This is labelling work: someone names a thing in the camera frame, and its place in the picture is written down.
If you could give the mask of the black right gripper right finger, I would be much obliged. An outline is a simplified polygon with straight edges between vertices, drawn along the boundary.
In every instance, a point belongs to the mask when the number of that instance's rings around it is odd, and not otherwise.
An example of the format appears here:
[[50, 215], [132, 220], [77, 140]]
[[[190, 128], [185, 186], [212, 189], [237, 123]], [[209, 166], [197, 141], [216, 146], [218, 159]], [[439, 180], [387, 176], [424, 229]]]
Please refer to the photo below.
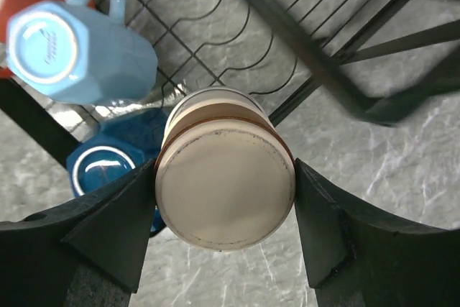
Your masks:
[[320, 306], [457, 306], [459, 231], [391, 214], [295, 163], [295, 212]]

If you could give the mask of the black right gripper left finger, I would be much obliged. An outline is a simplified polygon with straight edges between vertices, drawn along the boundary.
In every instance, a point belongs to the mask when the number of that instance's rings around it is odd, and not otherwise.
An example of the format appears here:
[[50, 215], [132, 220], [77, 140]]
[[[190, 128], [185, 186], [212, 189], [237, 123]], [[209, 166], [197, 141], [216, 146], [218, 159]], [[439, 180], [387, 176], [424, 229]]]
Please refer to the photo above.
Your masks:
[[155, 212], [154, 162], [92, 193], [1, 223], [3, 306], [128, 306]]

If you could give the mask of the dark blue handled mug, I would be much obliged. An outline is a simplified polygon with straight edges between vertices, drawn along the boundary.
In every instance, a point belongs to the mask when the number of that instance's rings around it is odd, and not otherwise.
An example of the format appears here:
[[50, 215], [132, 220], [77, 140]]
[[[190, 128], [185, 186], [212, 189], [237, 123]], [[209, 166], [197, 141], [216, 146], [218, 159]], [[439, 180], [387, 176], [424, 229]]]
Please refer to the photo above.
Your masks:
[[168, 111], [140, 109], [101, 122], [66, 159], [78, 198], [154, 160], [160, 153]]

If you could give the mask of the stainless steel cup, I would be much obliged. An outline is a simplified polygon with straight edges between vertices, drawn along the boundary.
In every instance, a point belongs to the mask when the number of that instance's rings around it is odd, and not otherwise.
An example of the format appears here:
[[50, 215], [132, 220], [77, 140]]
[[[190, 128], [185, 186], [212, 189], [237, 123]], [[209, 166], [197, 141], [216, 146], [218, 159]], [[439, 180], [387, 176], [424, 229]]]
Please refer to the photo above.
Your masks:
[[155, 198], [183, 241], [224, 252], [254, 246], [287, 218], [295, 185], [292, 153], [250, 95], [202, 88], [171, 111]]

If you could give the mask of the light blue mug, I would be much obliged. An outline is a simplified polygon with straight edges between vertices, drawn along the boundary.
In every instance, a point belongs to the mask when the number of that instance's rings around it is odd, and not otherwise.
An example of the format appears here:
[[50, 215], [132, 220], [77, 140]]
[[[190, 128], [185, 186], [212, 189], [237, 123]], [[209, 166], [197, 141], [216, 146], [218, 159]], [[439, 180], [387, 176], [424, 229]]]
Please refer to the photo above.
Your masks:
[[12, 73], [52, 100], [116, 106], [144, 99], [156, 84], [151, 43], [125, 25], [126, 0], [45, 0], [6, 26]]

